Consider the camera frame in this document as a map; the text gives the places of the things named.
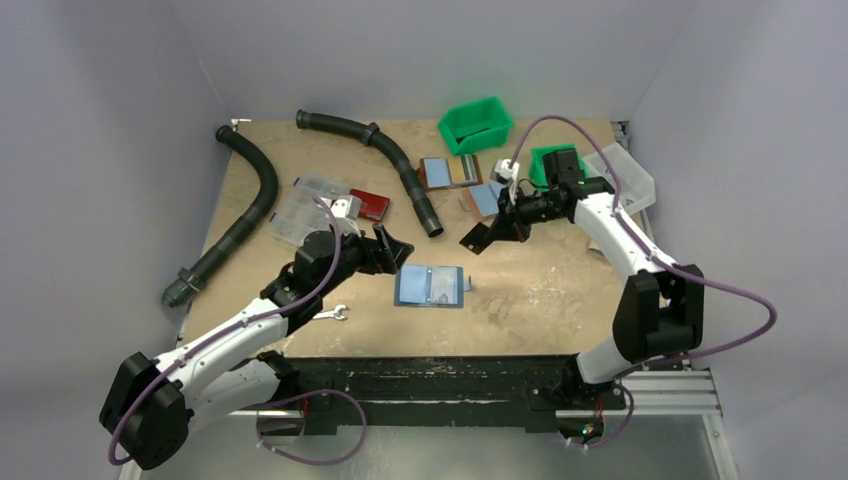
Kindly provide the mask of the dark grey card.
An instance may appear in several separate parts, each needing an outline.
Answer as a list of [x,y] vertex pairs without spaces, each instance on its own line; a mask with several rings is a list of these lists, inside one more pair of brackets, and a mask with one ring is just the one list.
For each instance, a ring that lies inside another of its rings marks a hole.
[[475,255],[480,255],[491,245],[490,227],[478,222],[461,240],[460,245]]

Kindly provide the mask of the blue leather card holder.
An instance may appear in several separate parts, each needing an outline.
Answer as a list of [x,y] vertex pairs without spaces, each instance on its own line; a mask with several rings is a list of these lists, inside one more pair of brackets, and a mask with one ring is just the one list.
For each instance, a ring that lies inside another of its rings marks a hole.
[[395,276],[394,305],[398,307],[454,308],[464,306],[464,296],[472,290],[472,278],[461,267],[461,303],[458,306],[431,304],[428,300],[433,265],[404,265]]

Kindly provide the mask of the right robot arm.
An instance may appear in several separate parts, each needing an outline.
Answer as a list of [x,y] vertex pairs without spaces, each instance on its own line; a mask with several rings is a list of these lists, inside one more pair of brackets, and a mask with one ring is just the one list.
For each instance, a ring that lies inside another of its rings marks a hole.
[[585,177],[572,152],[545,155],[544,191],[527,195],[519,188],[518,167],[498,161],[491,177],[502,184],[498,213],[479,224],[481,239],[468,247],[481,253],[496,241],[524,242],[535,224],[566,219],[600,248],[624,282],[609,339],[579,353],[569,371],[575,385],[607,383],[645,360],[688,352],[703,337],[704,288],[701,271],[681,265],[638,231],[617,205],[604,177]]

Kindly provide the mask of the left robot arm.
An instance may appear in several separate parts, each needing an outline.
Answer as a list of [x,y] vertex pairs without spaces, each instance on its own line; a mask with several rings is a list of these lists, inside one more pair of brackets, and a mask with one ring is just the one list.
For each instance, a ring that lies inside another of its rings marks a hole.
[[229,320],[155,358],[141,352],[127,357],[99,414],[111,435],[109,462],[154,469],[191,434],[245,407],[299,407],[337,396],[364,418],[350,394],[303,385],[301,372],[268,347],[316,319],[324,298],[352,276],[400,271],[414,246],[381,224],[373,232],[368,237],[332,226],[309,234],[293,261]]

